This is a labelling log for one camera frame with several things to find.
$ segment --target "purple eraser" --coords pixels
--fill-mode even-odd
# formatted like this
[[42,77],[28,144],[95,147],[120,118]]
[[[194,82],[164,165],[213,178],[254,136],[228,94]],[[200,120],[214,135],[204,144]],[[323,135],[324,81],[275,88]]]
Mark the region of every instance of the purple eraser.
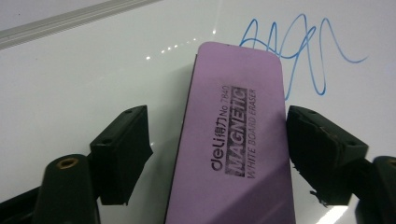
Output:
[[295,223],[280,60],[198,50],[165,223]]

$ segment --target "blue marker scribble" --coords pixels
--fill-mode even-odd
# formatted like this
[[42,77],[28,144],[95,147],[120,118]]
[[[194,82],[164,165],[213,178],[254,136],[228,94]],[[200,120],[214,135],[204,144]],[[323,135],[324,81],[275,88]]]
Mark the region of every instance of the blue marker scribble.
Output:
[[[300,47],[298,48],[297,52],[288,55],[285,54],[283,52],[283,48],[285,46],[285,42],[289,37],[289,33],[291,28],[293,28],[295,26],[295,23],[298,20],[303,20],[304,22],[304,38],[302,39],[302,42],[300,44]],[[326,93],[326,73],[325,73],[325,69],[324,69],[324,59],[323,59],[323,48],[322,48],[322,33],[323,33],[323,29],[327,27],[329,28],[331,34],[332,34],[332,40],[335,43],[335,46],[338,49],[338,52],[341,54],[341,56],[344,58],[344,60],[346,60],[349,63],[361,63],[364,60],[367,59],[363,58],[360,60],[351,60],[349,59],[345,53],[341,50],[340,45],[338,43],[337,38],[335,37],[334,31],[332,29],[332,24],[330,23],[330,20],[327,18],[324,18],[320,24],[320,27],[318,29],[319,31],[319,50],[320,50],[320,60],[321,60],[321,67],[322,67],[322,75],[323,75],[323,88],[320,90],[318,88],[317,82],[315,80],[315,76],[314,76],[314,72],[313,72],[313,65],[312,65],[312,61],[311,61],[311,52],[309,49],[309,41],[311,40],[311,38],[314,36],[315,31],[317,30],[316,26],[312,26],[308,29],[308,24],[307,24],[307,20],[306,20],[306,16],[305,14],[300,14],[298,17],[296,17],[296,19],[294,19],[294,21],[291,23],[288,31],[286,32],[282,44],[280,45],[280,48],[277,47],[277,24],[276,22],[272,23],[271,26],[271,31],[270,34],[268,35],[268,40],[265,43],[264,41],[260,40],[257,35],[258,35],[258,31],[259,31],[259,23],[257,22],[256,19],[253,19],[250,24],[248,25],[244,36],[242,37],[241,43],[239,44],[239,46],[244,46],[246,43],[252,43],[252,47],[255,49],[256,48],[256,44],[260,44],[261,46],[264,46],[264,49],[267,51],[271,51],[273,52],[275,55],[277,55],[280,59],[286,59],[286,60],[294,60],[294,65],[291,71],[291,76],[290,76],[290,83],[288,86],[288,90],[285,96],[285,100],[288,100],[290,97],[290,92],[291,92],[291,86],[294,80],[294,73],[296,70],[296,66],[298,63],[298,60],[300,58],[300,54],[303,52],[304,49],[306,49],[306,53],[307,53],[307,57],[308,57],[308,64],[309,64],[309,72],[310,72],[310,76],[312,79],[312,84],[314,86],[315,92],[318,95],[324,95]]]

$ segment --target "screw hole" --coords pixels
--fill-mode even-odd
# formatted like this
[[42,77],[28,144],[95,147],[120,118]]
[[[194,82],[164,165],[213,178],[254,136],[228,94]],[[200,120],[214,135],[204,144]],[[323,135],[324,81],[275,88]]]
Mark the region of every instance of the screw hole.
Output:
[[62,161],[59,161],[58,164],[56,164],[56,165],[58,166],[59,169],[64,170],[64,169],[68,169],[70,167],[75,166],[77,163],[78,163],[78,159],[67,158]]
[[353,147],[357,145],[356,142],[354,142],[354,141],[347,141],[346,143]]
[[105,145],[110,144],[110,143],[112,143],[112,142],[113,142],[113,140],[111,140],[111,139],[109,139],[109,138],[104,139],[104,140],[102,141],[102,143],[105,144]]

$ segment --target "white board surface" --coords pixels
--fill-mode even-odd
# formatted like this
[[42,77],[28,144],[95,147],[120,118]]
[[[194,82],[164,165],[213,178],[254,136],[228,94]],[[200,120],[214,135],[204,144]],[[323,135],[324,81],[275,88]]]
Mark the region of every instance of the white board surface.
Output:
[[[316,110],[353,133],[370,146],[369,161],[396,156],[395,9],[390,0],[164,0],[2,49],[0,202],[39,186],[56,158],[87,155],[121,111],[148,105],[154,154],[130,204],[100,210],[102,223],[162,223],[194,57],[205,41],[269,45],[282,58],[287,106]],[[331,208],[292,177],[297,223],[320,223]],[[356,201],[337,223],[355,223]]]

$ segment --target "whiteboard eraser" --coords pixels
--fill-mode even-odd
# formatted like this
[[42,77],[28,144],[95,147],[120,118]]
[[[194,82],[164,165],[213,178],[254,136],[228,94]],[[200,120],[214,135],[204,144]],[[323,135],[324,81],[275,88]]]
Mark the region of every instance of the whiteboard eraser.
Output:
[[295,223],[273,53],[215,42],[199,48],[164,222]]

